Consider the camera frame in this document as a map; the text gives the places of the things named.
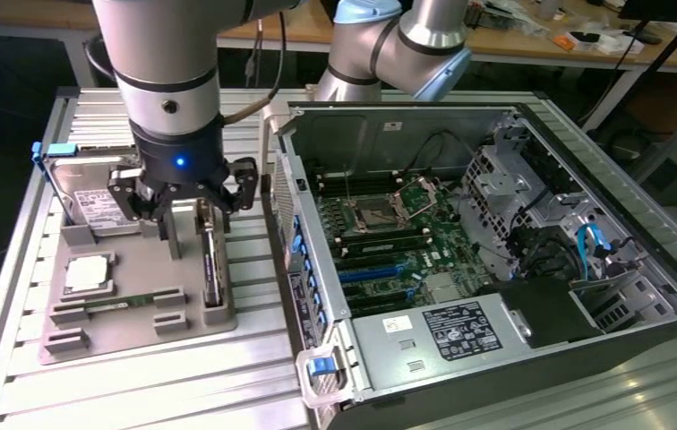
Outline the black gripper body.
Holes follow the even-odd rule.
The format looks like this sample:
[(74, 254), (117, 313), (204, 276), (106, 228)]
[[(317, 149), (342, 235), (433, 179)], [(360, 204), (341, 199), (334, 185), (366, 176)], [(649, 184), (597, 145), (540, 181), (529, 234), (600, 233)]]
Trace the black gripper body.
[(194, 193), (218, 192), (229, 177), (224, 153), (225, 119), (218, 114), (200, 130), (180, 135), (152, 133), (130, 121), (144, 169), (144, 184), (157, 193), (170, 185)]

